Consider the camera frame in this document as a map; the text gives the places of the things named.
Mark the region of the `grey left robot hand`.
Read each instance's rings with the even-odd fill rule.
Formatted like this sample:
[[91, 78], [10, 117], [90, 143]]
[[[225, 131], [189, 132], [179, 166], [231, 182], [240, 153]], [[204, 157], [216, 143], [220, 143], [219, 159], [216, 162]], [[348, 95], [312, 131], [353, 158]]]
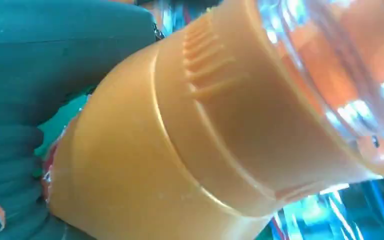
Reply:
[[37, 126], [155, 42], [146, 9], [109, 0], [0, 0], [0, 125]]

